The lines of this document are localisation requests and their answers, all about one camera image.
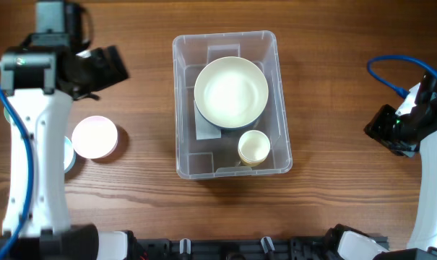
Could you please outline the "pink bowl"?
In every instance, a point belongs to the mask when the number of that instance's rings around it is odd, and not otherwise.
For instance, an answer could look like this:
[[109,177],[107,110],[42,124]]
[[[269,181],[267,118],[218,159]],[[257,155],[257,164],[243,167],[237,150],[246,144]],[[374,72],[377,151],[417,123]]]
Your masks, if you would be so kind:
[[74,151],[86,159],[109,156],[118,144],[118,129],[104,116],[90,116],[80,121],[71,137]]

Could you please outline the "light blue bowl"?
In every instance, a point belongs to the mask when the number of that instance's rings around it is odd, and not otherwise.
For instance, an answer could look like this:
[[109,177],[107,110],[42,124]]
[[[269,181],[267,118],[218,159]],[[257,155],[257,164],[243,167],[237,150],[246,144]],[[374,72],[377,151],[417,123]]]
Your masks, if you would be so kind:
[[68,137],[64,137],[64,172],[68,173],[74,166],[76,161],[76,153],[73,148],[72,141]]

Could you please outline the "cream cup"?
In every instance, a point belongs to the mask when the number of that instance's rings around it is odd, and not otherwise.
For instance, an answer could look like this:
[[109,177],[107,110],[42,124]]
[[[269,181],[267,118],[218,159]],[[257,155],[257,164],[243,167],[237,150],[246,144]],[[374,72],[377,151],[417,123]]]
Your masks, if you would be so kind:
[[238,141],[238,154],[247,160],[262,160],[271,148],[269,137],[258,130],[245,132]]

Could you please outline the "cream plate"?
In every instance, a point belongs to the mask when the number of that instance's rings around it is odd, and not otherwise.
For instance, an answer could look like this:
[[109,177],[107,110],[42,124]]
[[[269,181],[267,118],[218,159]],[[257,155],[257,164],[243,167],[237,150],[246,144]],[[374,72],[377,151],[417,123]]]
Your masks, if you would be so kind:
[[199,111],[214,124],[246,124],[262,113],[269,99],[269,85],[253,62],[227,56],[207,64],[194,85]]

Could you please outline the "blue plate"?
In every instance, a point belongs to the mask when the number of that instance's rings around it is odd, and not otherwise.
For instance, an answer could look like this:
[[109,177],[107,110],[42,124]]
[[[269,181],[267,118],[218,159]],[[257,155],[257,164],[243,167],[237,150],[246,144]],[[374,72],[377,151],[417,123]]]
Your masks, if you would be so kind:
[[197,108],[197,105],[194,105],[194,109],[195,109],[195,118],[201,117],[205,122],[207,122],[208,124],[211,124],[214,127],[217,127],[219,129],[224,129],[224,130],[231,130],[231,131],[237,131],[239,129],[244,129],[246,127],[256,125],[258,123],[258,121],[261,119],[261,117],[264,115],[264,112],[262,112],[253,121],[249,121],[248,123],[245,123],[245,124],[236,124],[236,125],[232,125],[230,127],[227,127],[227,126],[222,126],[219,124],[212,123],[211,121],[206,119],[205,116]]

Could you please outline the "yellow cup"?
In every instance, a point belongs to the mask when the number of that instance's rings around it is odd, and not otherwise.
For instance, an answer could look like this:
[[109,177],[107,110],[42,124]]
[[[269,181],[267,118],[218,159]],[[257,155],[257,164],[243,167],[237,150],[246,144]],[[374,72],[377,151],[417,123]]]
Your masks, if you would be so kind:
[[264,157],[262,160],[256,160],[256,161],[253,161],[253,160],[247,160],[247,159],[245,159],[245,158],[241,158],[241,163],[244,165],[244,166],[248,166],[248,167],[256,167],[257,165],[260,165],[260,164],[262,164],[264,161],[266,160],[266,157]]

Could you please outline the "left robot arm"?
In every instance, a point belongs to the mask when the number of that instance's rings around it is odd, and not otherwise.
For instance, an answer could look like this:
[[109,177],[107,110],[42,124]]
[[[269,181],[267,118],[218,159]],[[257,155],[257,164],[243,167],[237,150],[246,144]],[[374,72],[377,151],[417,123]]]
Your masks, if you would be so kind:
[[70,1],[38,1],[35,31],[0,59],[10,116],[11,181],[0,259],[132,259],[130,232],[73,226],[64,191],[64,135],[72,103],[128,78],[113,47],[91,49],[92,23]]

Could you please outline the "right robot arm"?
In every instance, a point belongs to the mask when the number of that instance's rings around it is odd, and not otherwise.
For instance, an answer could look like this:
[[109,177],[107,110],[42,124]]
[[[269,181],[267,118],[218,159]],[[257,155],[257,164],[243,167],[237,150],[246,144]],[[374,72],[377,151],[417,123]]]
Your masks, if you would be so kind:
[[406,248],[390,251],[371,236],[337,225],[325,237],[336,259],[437,259],[437,79],[429,72],[398,109],[383,105],[364,132],[398,156],[420,154],[422,177],[415,225]]

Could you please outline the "white label in container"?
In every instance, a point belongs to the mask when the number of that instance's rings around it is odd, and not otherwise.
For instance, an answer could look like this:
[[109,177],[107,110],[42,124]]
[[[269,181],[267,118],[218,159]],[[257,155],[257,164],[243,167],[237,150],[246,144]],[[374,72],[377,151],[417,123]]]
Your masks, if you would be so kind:
[[196,139],[198,141],[207,139],[220,139],[222,137],[221,129],[208,122],[199,112],[196,104],[194,105],[194,121],[196,129]]

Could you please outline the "clear plastic storage container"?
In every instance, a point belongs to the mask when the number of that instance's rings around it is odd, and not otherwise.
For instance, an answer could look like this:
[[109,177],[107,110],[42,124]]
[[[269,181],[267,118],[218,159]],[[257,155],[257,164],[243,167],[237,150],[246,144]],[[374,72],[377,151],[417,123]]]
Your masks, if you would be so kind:
[[[212,61],[238,56],[256,64],[269,85],[264,115],[256,125],[237,131],[221,129],[220,139],[197,140],[194,121],[194,84]],[[176,172],[186,180],[286,173],[293,166],[290,137],[280,73],[277,39],[268,30],[179,35],[173,40],[176,124]],[[265,133],[271,148],[256,167],[244,166],[238,141],[250,130]]]

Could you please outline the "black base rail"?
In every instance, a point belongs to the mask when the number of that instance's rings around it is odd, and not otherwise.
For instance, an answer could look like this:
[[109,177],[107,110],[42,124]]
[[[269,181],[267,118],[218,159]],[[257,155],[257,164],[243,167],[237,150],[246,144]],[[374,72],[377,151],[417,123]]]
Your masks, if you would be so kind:
[[324,247],[322,237],[292,237],[273,240],[273,249],[265,250],[256,240],[193,240],[191,250],[180,249],[180,242],[168,239],[139,239],[148,259],[167,260],[303,260],[338,259],[332,249]]

